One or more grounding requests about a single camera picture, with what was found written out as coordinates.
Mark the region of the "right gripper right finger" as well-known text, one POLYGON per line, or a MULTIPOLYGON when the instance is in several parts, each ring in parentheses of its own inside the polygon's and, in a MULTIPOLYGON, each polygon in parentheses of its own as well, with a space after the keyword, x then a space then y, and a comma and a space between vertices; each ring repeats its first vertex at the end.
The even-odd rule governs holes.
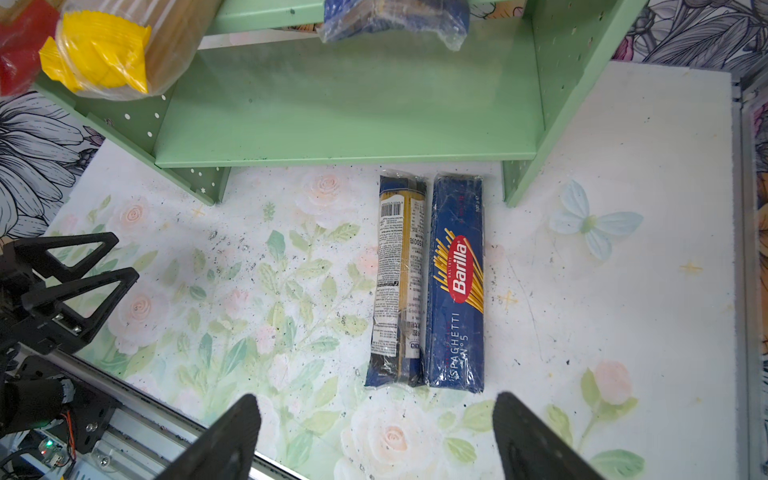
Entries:
POLYGON ((511 392, 497 396, 492 427, 506 479, 602 480, 511 392))

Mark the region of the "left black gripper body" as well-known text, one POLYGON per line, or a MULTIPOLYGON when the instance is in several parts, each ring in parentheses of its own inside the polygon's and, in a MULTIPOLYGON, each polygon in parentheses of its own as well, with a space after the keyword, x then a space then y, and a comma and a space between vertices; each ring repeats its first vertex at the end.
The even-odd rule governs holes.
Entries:
POLYGON ((21 297, 36 288, 41 279, 33 271, 33 249, 41 239, 20 239, 1 249, 1 377, 17 368, 20 346, 41 353, 41 344, 33 334, 32 315, 22 305, 21 297))

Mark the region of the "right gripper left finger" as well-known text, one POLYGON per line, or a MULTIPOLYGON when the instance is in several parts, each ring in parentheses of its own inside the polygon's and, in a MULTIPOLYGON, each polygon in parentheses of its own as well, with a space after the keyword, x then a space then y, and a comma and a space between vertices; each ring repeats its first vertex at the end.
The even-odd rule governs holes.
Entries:
POLYGON ((257 398, 246 394, 156 479, 248 479, 260 427, 257 398))

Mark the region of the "blue-ended spaghetti bag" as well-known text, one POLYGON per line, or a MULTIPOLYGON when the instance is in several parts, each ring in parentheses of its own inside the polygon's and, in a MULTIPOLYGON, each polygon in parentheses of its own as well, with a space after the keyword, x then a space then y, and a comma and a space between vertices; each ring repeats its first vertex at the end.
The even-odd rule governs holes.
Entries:
POLYGON ((366 33, 403 30, 435 34, 459 51, 470 28, 470 6, 459 0, 338 0, 324 2, 317 33, 323 43, 366 33))
POLYGON ((398 171, 380 176, 378 270, 365 380, 368 388, 423 383, 426 200, 424 178, 398 171))

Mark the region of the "blue Barilla spaghetti box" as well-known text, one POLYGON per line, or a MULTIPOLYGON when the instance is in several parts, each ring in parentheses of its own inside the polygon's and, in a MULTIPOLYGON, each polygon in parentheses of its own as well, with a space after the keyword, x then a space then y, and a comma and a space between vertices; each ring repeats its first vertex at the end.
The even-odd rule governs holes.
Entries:
POLYGON ((433 184, 424 374, 430 387, 484 390, 484 210, 480 176, 433 184))

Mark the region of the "yellow spaghetti bag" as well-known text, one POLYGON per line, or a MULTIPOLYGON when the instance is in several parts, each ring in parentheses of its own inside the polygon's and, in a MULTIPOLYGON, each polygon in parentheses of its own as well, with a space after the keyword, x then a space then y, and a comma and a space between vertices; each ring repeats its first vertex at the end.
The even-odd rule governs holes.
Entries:
POLYGON ((160 96, 186 72, 220 0, 66 1, 42 71, 86 98, 160 96))

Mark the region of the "red-ended spaghetti bag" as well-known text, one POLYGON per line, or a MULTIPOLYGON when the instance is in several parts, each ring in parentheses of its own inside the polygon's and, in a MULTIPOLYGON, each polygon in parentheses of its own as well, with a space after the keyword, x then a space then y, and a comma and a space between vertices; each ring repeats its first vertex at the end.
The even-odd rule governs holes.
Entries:
POLYGON ((1 97, 29 90, 41 66, 39 50, 55 33, 62 1, 1 2, 1 97))

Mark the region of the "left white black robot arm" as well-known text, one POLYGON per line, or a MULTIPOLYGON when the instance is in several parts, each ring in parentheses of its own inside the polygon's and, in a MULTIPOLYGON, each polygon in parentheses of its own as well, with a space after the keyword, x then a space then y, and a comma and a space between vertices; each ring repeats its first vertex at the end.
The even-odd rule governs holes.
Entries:
POLYGON ((118 243, 110 232, 20 239, 1 253, 1 433, 59 418, 75 389, 64 379, 9 380, 20 346, 73 354, 90 344, 139 279, 132 268, 88 273, 118 243))

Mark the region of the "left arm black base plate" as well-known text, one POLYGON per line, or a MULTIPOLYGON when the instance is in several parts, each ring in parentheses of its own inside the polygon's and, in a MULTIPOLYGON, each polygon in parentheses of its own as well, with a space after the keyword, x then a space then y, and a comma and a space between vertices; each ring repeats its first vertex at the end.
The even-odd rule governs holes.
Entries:
POLYGON ((72 399, 64 404, 62 414, 70 445, 77 454, 93 450, 119 406, 108 394, 85 384, 75 384, 72 399))

